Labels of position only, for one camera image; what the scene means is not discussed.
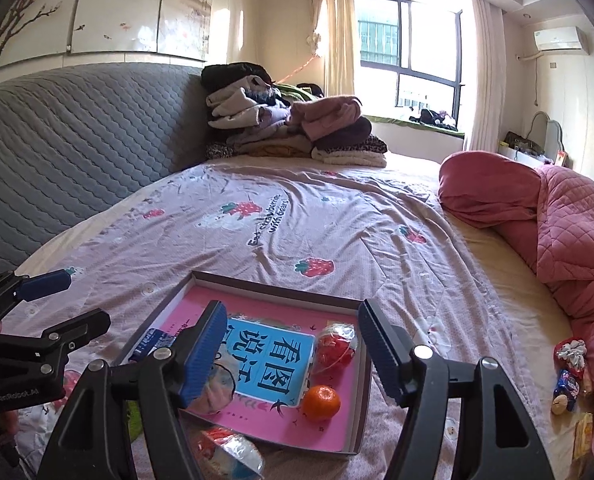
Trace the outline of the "person's left hand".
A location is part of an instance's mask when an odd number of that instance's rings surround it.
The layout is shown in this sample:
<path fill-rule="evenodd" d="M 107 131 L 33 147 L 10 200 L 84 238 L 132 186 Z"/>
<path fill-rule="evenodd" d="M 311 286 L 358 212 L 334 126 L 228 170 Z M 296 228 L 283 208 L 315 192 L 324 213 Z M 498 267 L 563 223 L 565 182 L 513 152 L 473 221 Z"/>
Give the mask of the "person's left hand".
<path fill-rule="evenodd" d="M 0 426 L 11 436 L 19 430 L 19 416 L 17 411 L 1 412 Z"/>

